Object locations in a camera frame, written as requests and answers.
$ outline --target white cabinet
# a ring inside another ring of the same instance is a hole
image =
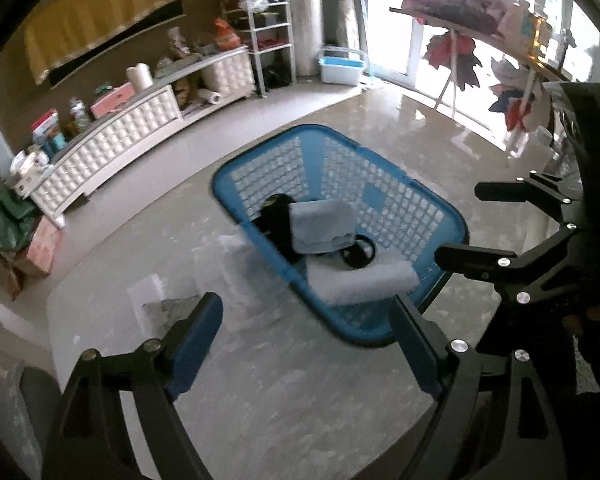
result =
[[[217,105],[207,105],[183,118],[171,89],[171,82],[197,70],[207,87],[222,94]],[[94,124],[59,160],[52,172],[45,171],[30,195],[44,214],[59,217],[80,195],[91,194],[98,186],[143,153],[187,125],[250,95],[255,90],[253,71],[242,47],[224,52],[156,81],[147,95],[138,96],[121,112],[101,124]]]

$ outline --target gray towel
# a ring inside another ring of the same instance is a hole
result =
[[[289,205],[291,245],[299,254],[320,254],[351,247],[356,211],[342,200],[315,200]]]
[[[307,282],[329,306],[384,300],[418,286],[418,275],[398,249],[377,250],[375,259],[363,269],[351,269],[339,254],[309,256]]]

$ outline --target plastic basket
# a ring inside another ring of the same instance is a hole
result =
[[[325,56],[325,51],[358,54],[360,60],[349,59],[348,57]],[[326,46],[318,54],[320,79],[323,83],[357,86],[360,83],[360,76],[362,76],[367,65],[365,57],[366,54],[364,52],[355,48]]]
[[[339,337],[362,346],[394,341],[388,322],[392,298],[327,306],[309,287],[302,265],[292,266],[256,229],[262,203],[274,193],[295,200],[337,198],[354,205],[360,234],[394,246],[409,260],[420,285],[409,294],[420,311],[449,274],[434,261],[444,242],[468,242],[462,215],[380,155],[318,124],[282,132],[223,164],[211,188],[216,200],[264,254],[273,269]]]

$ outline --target cardboard box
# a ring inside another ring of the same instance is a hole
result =
[[[13,265],[27,276],[46,278],[51,274],[61,239],[62,231],[43,216],[33,233],[31,243],[16,254]]]

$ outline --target orange bag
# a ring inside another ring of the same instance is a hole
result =
[[[225,20],[216,18],[214,25],[218,28],[216,45],[220,50],[231,50],[232,48],[241,46],[242,42],[240,38]]]

